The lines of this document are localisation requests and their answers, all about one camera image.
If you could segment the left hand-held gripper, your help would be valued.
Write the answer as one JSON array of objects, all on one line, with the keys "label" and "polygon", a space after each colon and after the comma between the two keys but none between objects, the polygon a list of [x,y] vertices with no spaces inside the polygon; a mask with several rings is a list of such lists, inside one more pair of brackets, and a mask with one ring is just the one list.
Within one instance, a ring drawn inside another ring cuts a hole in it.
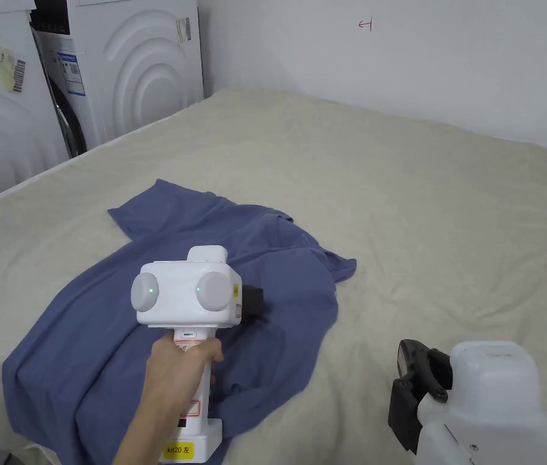
[{"label": "left hand-held gripper", "polygon": [[[185,260],[142,266],[131,291],[137,321],[172,329],[182,351],[212,338],[219,329],[248,324],[264,314],[263,290],[245,285],[227,263],[222,246],[195,246]],[[222,441],[223,424],[209,418],[211,365],[206,364],[176,435],[165,445],[163,461],[209,460]]]}]

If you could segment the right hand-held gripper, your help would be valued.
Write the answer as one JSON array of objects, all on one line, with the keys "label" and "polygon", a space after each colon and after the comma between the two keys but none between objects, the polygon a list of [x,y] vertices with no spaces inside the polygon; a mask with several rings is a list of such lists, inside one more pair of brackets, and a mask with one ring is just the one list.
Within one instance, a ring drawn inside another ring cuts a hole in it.
[{"label": "right hand-held gripper", "polygon": [[537,365],[511,341],[403,339],[387,423],[414,464],[547,464]]}]

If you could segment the person's left hand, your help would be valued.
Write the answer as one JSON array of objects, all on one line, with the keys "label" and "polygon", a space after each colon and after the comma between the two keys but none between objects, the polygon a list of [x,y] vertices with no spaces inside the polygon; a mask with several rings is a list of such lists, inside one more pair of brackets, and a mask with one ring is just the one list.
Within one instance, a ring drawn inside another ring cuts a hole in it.
[{"label": "person's left hand", "polygon": [[159,408],[169,418],[184,414],[200,387],[206,365],[222,360],[217,338],[207,338],[183,351],[173,336],[163,336],[152,344],[142,403]]}]

